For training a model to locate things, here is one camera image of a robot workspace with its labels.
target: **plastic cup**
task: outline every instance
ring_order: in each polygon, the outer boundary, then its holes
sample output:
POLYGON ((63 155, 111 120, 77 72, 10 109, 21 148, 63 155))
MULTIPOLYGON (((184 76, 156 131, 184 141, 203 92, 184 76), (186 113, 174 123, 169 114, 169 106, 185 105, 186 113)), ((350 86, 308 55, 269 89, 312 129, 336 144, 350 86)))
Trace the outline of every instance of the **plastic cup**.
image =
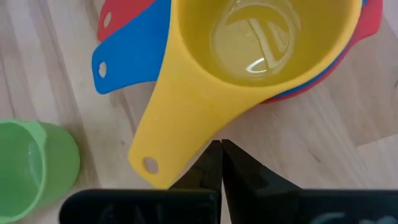
POLYGON ((61 199, 79 169, 78 146, 59 126, 0 121, 0 223, 61 199))

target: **black object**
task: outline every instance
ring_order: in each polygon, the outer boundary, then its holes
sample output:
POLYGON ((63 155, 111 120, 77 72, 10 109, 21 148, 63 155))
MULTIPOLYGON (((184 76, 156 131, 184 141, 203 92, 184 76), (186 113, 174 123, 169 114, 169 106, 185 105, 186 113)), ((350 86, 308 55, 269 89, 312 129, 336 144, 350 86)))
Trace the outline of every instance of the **black object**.
POLYGON ((213 141, 169 190, 86 190, 61 224, 218 224, 221 178, 232 224, 398 224, 398 191, 303 190, 229 140, 213 141))

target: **wooden table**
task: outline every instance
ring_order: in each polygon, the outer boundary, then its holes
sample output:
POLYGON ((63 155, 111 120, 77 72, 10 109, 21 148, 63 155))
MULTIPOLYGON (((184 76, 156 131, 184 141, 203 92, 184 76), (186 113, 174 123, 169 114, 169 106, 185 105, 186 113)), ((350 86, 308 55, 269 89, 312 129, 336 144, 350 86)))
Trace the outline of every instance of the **wooden table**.
MULTIPOLYGON (((149 188, 126 157, 154 84, 97 94, 90 65, 101 5, 0 0, 0 118, 40 119, 74 135, 83 167, 73 192, 149 188)), ((331 77, 251 109, 215 138, 231 139, 301 187, 398 188, 398 2, 385 0, 385 8, 380 32, 331 77)), ((61 203, 18 223, 57 223, 61 203)))

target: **yellow funnel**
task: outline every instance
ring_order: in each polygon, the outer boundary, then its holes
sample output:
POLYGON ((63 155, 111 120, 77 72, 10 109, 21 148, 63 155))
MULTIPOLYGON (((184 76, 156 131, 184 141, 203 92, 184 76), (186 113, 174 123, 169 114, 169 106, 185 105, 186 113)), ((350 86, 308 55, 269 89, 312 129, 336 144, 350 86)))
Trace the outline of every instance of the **yellow funnel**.
POLYGON ((170 187, 217 130, 326 69, 349 42, 361 6, 172 0, 164 62, 129 153, 133 168, 153 186, 170 187), (157 172, 146 159, 157 162, 157 172))

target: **wood grain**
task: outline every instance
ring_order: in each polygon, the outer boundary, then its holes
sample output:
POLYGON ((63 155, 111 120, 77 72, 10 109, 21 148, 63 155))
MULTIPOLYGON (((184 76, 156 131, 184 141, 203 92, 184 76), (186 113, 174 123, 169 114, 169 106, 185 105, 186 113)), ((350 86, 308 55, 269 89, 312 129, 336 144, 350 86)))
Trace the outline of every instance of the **wood grain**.
MULTIPOLYGON (((150 188, 126 158, 155 84, 95 91, 90 65, 102 3, 0 0, 0 118, 40 119, 74 135, 83 167, 71 193, 150 188)), ((231 139, 301 187, 398 188, 398 4, 384 4, 380 32, 355 46, 331 77, 247 111, 215 139, 231 139)), ((61 204, 17 223, 57 223, 61 204)), ((230 223, 226 206, 222 222, 230 223)))

